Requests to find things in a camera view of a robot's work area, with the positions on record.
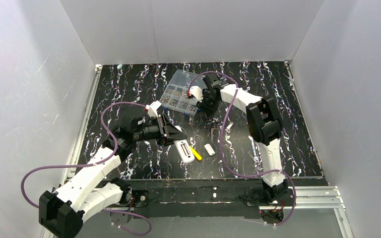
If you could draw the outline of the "white remote battery cover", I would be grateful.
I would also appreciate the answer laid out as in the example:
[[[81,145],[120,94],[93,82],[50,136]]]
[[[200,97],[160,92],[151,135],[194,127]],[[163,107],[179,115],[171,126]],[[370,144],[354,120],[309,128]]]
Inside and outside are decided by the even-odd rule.
[[[212,146],[210,144],[205,144],[204,148],[207,151],[209,156],[215,155],[215,151],[214,151],[214,149],[212,148]]]

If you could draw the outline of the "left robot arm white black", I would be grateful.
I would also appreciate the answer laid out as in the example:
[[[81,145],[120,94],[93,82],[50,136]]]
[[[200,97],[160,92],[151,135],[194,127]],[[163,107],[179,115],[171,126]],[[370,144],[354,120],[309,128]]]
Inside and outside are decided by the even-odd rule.
[[[114,178],[102,188],[97,185],[116,169],[140,141],[156,140],[159,145],[175,145],[184,163],[194,160],[187,135],[174,126],[165,114],[146,107],[147,114],[117,125],[94,157],[66,184],[45,191],[39,199],[39,224],[58,238],[73,238],[92,216],[113,204],[130,209],[144,196],[135,193],[124,179]]]

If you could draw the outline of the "white remote control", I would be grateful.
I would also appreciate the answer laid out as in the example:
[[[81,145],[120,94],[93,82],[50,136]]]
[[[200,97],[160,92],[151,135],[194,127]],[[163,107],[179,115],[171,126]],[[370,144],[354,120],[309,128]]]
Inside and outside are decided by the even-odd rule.
[[[179,156],[184,164],[190,164],[195,160],[190,145],[188,143],[188,137],[182,132],[180,126],[176,125],[174,128],[177,130],[178,134],[174,136],[173,143],[179,153]]]

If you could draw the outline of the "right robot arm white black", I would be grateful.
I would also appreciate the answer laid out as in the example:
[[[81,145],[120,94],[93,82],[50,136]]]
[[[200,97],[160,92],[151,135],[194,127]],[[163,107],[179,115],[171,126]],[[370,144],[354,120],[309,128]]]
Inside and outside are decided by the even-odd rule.
[[[262,156],[264,198],[269,202],[281,199],[288,190],[288,181],[281,173],[279,148],[283,123],[275,101],[248,93],[236,84],[222,82],[219,72],[207,71],[201,76],[206,88],[193,85],[188,95],[195,97],[197,107],[208,114],[214,114],[220,102],[246,113],[250,136],[258,144]]]

